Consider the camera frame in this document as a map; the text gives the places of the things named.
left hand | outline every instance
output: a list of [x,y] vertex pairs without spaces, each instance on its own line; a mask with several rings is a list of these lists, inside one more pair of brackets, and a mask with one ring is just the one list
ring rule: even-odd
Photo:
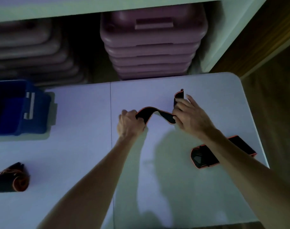
[[123,110],[122,114],[118,116],[119,122],[117,124],[117,133],[119,136],[135,136],[138,137],[145,129],[143,118],[135,118],[136,110],[130,112]]

white table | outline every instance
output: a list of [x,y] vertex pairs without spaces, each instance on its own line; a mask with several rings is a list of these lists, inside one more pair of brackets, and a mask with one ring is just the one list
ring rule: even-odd
[[[183,88],[226,136],[239,135],[267,161],[241,82],[231,73],[111,83],[112,143],[122,109],[146,106],[172,111]],[[149,120],[147,137],[128,156],[114,198],[116,229],[192,228],[256,221],[221,165],[197,169],[190,158],[201,141],[162,117]]]
[[[0,138],[0,171],[15,162],[31,174],[22,193],[0,193],[0,229],[33,229],[112,148],[122,109],[172,111],[181,88],[226,136],[239,135],[267,165],[240,80],[230,73],[61,87],[55,125],[45,135]],[[128,156],[103,229],[190,228],[255,221],[221,165],[196,169],[201,142],[153,115]]]
[[[109,83],[47,91],[55,93],[57,104],[56,124],[50,133],[0,138],[0,171],[22,162],[31,175],[25,192],[0,193],[0,229],[36,228],[111,150]],[[111,203],[103,229],[112,228]]]

storage box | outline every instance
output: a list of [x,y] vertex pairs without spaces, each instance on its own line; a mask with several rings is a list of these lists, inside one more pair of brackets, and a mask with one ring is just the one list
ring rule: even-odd
[[26,80],[0,81],[0,135],[45,133],[50,102]]

right arm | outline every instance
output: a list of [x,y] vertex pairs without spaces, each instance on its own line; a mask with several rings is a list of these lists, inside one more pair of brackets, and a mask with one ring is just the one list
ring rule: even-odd
[[177,99],[173,110],[178,126],[209,147],[266,229],[290,228],[290,185],[230,142],[187,98]]

container handle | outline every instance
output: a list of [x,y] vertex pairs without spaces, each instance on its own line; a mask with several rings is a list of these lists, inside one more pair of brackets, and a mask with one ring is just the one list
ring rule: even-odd
[[136,19],[135,29],[157,29],[172,28],[174,26],[172,18]]
[[[26,98],[30,97],[30,93],[26,92]],[[30,104],[30,110],[29,113],[25,112],[24,113],[24,119],[25,120],[32,120],[34,117],[34,105],[35,105],[35,93],[31,93],[31,104]]]

